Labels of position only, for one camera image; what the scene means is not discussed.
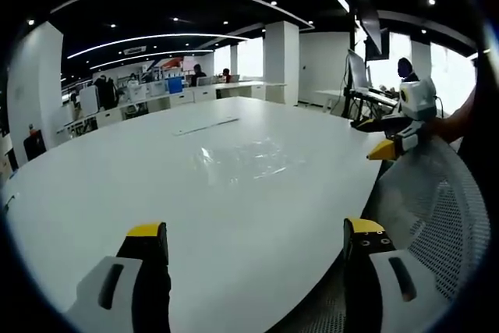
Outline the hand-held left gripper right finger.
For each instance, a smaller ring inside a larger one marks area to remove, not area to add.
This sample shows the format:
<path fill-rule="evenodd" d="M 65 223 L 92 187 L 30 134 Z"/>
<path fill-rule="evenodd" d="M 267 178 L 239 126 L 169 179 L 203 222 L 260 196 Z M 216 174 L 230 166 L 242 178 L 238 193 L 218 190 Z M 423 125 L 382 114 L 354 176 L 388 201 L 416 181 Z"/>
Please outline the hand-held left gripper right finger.
<path fill-rule="evenodd" d="M 381 225 L 346 218 L 343 254 L 346 332 L 426 332 L 438 320 L 434 274 Z"/>

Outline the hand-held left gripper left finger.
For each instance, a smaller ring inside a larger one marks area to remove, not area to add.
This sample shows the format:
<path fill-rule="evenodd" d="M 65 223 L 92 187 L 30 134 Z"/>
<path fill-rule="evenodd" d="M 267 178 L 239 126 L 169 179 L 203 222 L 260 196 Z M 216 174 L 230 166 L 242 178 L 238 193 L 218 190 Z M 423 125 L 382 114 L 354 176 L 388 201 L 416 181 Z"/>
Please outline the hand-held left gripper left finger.
<path fill-rule="evenodd" d="M 170 332 L 171 288 L 166 224 L 138 225 L 80 281 L 65 317 L 79 332 Z"/>

